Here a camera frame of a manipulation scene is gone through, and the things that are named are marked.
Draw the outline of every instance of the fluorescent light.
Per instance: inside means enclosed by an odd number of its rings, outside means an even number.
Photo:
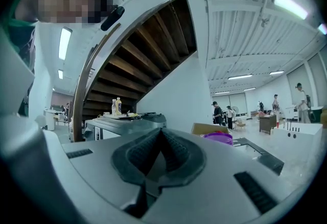
[[[66,52],[68,48],[69,39],[71,37],[72,30],[69,28],[62,28],[60,42],[59,42],[59,58],[65,60]]]
[[[323,35],[327,34],[327,28],[326,28],[325,24],[320,24],[320,26],[318,27],[318,30],[320,30],[323,33]]]
[[[306,19],[308,16],[308,12],[293,0],[273,0],[273,3],[279,7],[291,11],[302,19]]]
[[[224,94],[224,93],[229,93],[229,91],[225,91],[225,92],[216,92],[215,94]]]
[[[269,74],[270,75],[277,75],[277,74],[281,74],[281,73],[284,73],[284,71],[273,71],[273,72],[270,72]]]
[[[62,70],[58,70],[58,76],[60,79],[63,79],[63,71]]]
[[[252,74],[242,75],[242,76],[235,76],[235,77],[229,77],[228,80],[230,80],[230,79],[244,79],[244,78],[249,78],[249,77],[252,77]]]

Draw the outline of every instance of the white floor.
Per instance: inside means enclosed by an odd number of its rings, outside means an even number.
[[[320,143],[320,151],[316,155],[315,161],[308,165],[305,163],[300,163],[291,160],[287,154],[284,154],[283,157],[277,156],[276,150],[278,149],[278,147],[273,146],[271,143],[271,138],[273,136],[269,135],[269,133],[266,132],[259,132],[259,121],[256,118],[253,118],[252,120],[247,120],[245,121],[245,123],[246,126],[242,129],[237,128],[231,130],[231,135],[233,136],[233,139],[247,138],[249,141],[255,143],[273,156],[283,161],[284,167],[279,177],[285,181],[286,185],[289,186],[290,192],[293,192],[301,185],[306,184],[307,182],[312,180],[316,173],[316,170],[320,166],[321,160],[323,159],[326,153],[327,130],[323,131]]]

